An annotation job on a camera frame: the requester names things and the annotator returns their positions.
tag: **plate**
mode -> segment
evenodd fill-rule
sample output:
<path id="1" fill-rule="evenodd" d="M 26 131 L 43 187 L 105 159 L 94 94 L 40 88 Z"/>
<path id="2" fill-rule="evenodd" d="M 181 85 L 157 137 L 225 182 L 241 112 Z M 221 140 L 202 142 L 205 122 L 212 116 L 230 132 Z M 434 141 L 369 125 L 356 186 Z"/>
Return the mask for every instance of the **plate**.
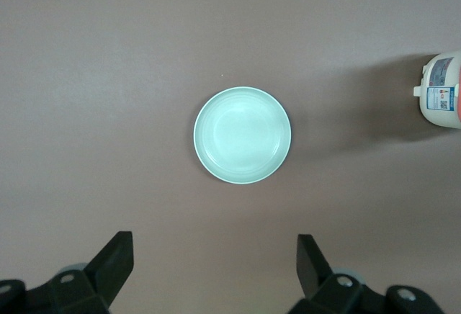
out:
<path id="1" fill-rule="evenodd" d="M 290 143 L 290 120 L 282 105 L 253 87 L 216 94 L 195 121 L 194 145 L 200 161 L 211 174 L 230 183 L 254 183 L 273 174 Z"/>

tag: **gray table surface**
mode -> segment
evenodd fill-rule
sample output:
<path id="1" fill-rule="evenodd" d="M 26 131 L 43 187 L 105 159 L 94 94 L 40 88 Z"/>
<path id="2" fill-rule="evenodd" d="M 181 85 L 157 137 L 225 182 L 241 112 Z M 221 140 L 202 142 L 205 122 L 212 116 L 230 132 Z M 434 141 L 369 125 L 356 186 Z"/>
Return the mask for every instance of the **gray table surface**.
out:
<path id="1" fill-rule="evenodd" d="M 461 134 L 419 112 L 461 0 L 0 0 L 0 279 L 34 287 L 132 230 L 117 313 L 286 313 L 298 233 L 383 293 L 461 307 Z M 274 95 L 292 147 L 215 179 L 202 105 Z"/>

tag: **bottle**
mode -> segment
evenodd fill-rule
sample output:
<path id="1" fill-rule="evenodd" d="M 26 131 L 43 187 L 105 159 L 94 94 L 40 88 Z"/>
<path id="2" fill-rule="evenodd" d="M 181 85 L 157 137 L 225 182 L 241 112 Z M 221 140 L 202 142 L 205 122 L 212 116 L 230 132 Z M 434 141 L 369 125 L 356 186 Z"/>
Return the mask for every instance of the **bottle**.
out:
<path id="1" fill-rule="evenodd" d="M 425 118 L 442 127 L 461 129 L 461 50 L 441 53 L 423 67 L 421 85 L 413 88 Z"/>

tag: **plate rim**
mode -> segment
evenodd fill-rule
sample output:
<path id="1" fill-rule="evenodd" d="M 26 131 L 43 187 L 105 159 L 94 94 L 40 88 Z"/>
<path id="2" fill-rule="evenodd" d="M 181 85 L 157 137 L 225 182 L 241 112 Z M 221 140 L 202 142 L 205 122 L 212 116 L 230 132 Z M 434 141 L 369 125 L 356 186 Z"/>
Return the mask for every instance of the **plate rim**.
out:
<path id="1" fill-rule="evenodd" d="M 213 100 L 217 99 L 221 94 L 225 94 L 225 93 L 228 93 L 229 91 L 234 91 L 234 90 L 238 90 L 238 89 L 249 89 L 251 91 L 258 91 L 258 92 L 261 92 L 265 95 L 267 95 L 270 99 L 272 99 L 279 107 L 280 109 L 283 111 L 284 113 L 284 116 L 286 117 L 286 120 L 287 120 L 287 124 L 288 124 L 288 145 L 287 145 L 287 150 L 285 151 L 285 154 L 283 155 L 282 157 L 282 160 L 280 161 L 279 164 L 277 164 L 277 166 L 272 170 L 270 171 L 268 174 L 265 174 L 265 176 L 263 177 L 260 177 L 256 180 L 252 180 L 252 181 L 232 181 L 232 180 L 229 180 L 229 179 L 226 179 L 226 178 L 223 178 L 221 176 L 218 176 L 217 174 L 215 174 L 213 171 L 211 171 L 208 166 L 205 164 L 205 162 L 202 160 L 202 157 L 200 156 L 200 152 L 197 150 L 197 123 L 199 122 L 200 120 L 200 117 L 202 116 L 202 113 L 206 110 L 207 106 L 209 104 L 212 103 Z M 285 108 L 280 104 L 280 102 L 275 99 L 275 97 L 273 97 L 270 93 L 266 92 L 266 91 L 263 91 L 262 89 L 258 89 L 256 87 L 251 87 L 251 86 L 235 86 L 235 87 L 231 87 L 231 88 L 228 88 L 228 89 L 224 89 L 222 91 L 219 91 L 217 94 L 213 95 L 211 98 L 209 98 L 207 100 L 207 102 L 203 105 L 202 109 L 200 109 L 200 112 L 198 113 L 197 115 L 197 118 L 195 119 L 195 124 L 194 124 L 194 148 L 195 148 L 195 153 L 197 154 L 197 157 L 198 159 L 200 160 L 200 163 L 202 163 L 202 165 L 207 169 L 207 171 L 212 174 L 214 177 L 220 179 L 221 181 L 225 181 L 225 182 L 228 182 L 228 183 L 231 183 L 231 184 L 252 184 L 252 183 L 255 183 L 255 182 L 259 182 L 259 181 L 262 181 L 263 179 L 271 176 L 276 170 L 278 170 L 278 168 L 285 162 L 285 159 L 287 158 L 287 155 L 288 155 L 288 152 L 290 151 L 290 147 L 291 147 L 291 141 L 292 141 L 292 132 L 291 132 L 291 123 L 290 123 L 290 118 L 288 117 L 288 114 L 287 112 L 285 111 Z"/>

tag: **screw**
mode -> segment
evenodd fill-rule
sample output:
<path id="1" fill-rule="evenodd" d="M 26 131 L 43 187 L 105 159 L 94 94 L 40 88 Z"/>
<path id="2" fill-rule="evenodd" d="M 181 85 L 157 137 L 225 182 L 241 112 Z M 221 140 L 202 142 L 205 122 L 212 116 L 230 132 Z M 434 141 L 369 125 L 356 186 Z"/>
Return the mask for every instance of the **screw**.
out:
<path id="1" fill-rule="evenodd" d="M 11 289 L 12 289 L 12 286 L 10 284 L 7 284 L 7 285 L 4 285 L 3 287 L 0 287 L 0 295 L 1 294 L 6 294 Z"/>
<path id="2" fill-rule="evenodd" d="M 414 301 L 416 300 L 416 296 L 415 294 L 413 294 L 410 290 L 408 289 L 399 289 L 397 291 L 398 295 L 400 297 L 402 297 L 404 300 L 408 300 L 408 301 Z"/>
<path id="3" fill-rule="evenodd" d="M 73 278 L 75 278 L 73 274 L 66 274 L 61 278 L 61 284 L 72 282 Z"/>
<path id="4" fill-rule="evenodd" d="M 342 285 L 343 287 L 351 287 L 352 285 L 354 285 L 354 283 L 346 276 L 340 276 L 338 277 L 337 280 L 338 280 L 338 283 Z"/>

